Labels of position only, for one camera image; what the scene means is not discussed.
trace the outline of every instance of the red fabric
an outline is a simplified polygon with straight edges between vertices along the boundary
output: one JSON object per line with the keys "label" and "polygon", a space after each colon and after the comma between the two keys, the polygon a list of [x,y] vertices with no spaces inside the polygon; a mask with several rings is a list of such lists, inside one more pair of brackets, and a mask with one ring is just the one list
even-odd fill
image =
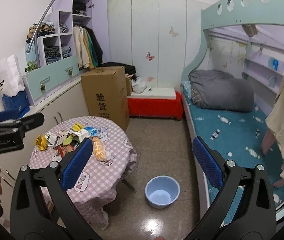
{"label": "red fabric", "polygon": [[182,119],[183,106],[181,95],[175,92],[176,99],[128,98],[129,113],[131,116],[145,117],[173,117]]}

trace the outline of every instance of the gray comforter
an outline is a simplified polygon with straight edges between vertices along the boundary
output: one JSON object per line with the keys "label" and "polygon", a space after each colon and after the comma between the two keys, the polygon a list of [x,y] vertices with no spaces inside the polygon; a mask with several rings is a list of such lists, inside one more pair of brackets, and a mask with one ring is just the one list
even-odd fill
{"label": "gray comforter", "polygon": [[195,70],[189,78],[192,101],[198,107],[239,112],[253,110],[254,92],[247,80],[220,70]]}

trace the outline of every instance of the bunk bed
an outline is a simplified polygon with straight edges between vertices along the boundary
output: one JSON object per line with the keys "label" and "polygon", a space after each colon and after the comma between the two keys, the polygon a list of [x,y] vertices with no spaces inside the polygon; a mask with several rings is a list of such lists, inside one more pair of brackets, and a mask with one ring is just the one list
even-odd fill
{"label": "bunk bed", "polygon": [[[249,37],[242,25],[254,24],[259,33]],[[257,164],[266,167],[271,184],[280,179],[282,160],[277,145],[272,153],[264,156],[261,141],[267,130],[265,118],[272,111],[284,74],[284,0],[220,0],[201,11],[202,38],[198,54],[184,69],[181,77],[182,103],[186,114],[191,140],[201,136],[211,149],[238,165],[253,168]],[[255,108],[250,113],[200,109],[192,104],[186,91],[189,74],[195,69],[207,69],[210,39],[217,37],[236,41],[246,47],[242,78],[248,79],[254,89]],[[270,56],[271,48],[283,57]],[[212,134],[218,131],[218,137]],[[218,190],[207,181],[201,166],[195,159],[199,187],[200,216],[203,217]],[[224,223],[231,222],[243,188],[239,187],[232,207]],[[284,217],[284,185],[273,189],[277,220]]]}

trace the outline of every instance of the cardboard box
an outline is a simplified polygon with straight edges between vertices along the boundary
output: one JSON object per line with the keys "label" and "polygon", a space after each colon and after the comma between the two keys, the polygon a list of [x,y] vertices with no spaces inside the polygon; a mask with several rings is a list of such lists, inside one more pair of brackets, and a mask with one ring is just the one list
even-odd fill
{"label": "cardboard box", "polygon": [[133,92],[131,78],[126,78],[126,91],[128,96]]}
{"label": "cardboard box", "polygon": [[82,75],[82,87],[90,115],[108,118],[125,131],[130,118],[124,67],[92,69]]}

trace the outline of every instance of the black bag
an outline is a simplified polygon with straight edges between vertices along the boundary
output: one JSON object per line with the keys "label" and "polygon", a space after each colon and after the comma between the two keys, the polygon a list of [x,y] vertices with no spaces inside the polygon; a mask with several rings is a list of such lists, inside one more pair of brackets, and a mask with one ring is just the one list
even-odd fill
{"label": "black bag", "polygon": [[124,66],[125,73],[129,75],[135,75],[136,70],[134,66],[126,65],[124,63],[118,63],[118,62],[107,62],[101,64],[101,67],[118,67],[118,66]]}

